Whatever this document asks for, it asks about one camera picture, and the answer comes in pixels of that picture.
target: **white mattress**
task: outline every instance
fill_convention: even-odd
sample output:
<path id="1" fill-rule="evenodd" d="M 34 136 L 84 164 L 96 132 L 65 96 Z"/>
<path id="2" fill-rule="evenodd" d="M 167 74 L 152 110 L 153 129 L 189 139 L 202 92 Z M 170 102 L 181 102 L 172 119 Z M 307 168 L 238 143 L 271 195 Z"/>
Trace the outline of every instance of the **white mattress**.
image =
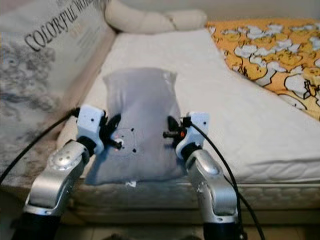
<path id="1" fill-rule="evenodd" d="M 320 122 L 229 70 L 207 30 L 120 34 L 85 102 L 106 109 L 103 76 L 128 67 L 177 73 L 181 113 L 210 113 L 209 137 L 239 183 L 320 180 Z M 75 126 L 74 119 L 66 124 L 59 146 L 76 135 Z"/>

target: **yellow blanket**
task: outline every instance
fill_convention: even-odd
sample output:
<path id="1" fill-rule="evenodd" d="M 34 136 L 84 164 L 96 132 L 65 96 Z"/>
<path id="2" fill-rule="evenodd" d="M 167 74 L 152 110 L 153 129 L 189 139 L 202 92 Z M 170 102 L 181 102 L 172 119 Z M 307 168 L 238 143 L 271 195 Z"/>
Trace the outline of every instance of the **yellow blanket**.
<path id="1" fill-rule="evenodd" d="M 320 120 L 320 21 L 248 19 L 208 22 L 234 71 Z"/>

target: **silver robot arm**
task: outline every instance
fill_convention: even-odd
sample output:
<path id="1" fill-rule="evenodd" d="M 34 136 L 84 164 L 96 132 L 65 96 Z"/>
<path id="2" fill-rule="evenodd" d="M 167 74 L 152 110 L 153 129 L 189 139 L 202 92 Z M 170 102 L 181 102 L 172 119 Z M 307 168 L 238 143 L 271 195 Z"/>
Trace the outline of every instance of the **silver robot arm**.
<path id="1" fill-rule="evenodd" d="M 106 113 L 83 105 L 77 118 L 77 140 L 70 140 L 52 153 L 43 172 L 34 180 L 23 208 L 13 240 L 53 240 L 75 182 L 93 154 L 106 145 L 120 148 L 110 139 L 121 119 L 113 117 L 108 124 Z"/>
<path id="2" fill-rule="evenodd" d="M 209 115 L 190 112 L 187 118 L 208 134 Z M 191 184 L 197 194 L 203 219 L 205 240 L 244 240 L 240 231 L 237 195 L 225 179 L 221 166 L 203 149 L 204 137 L 192 126 L 183 127 L 168 118 L 169 132 L 163 137 L 173 138 L 178 158 L 184 160 Z"/>

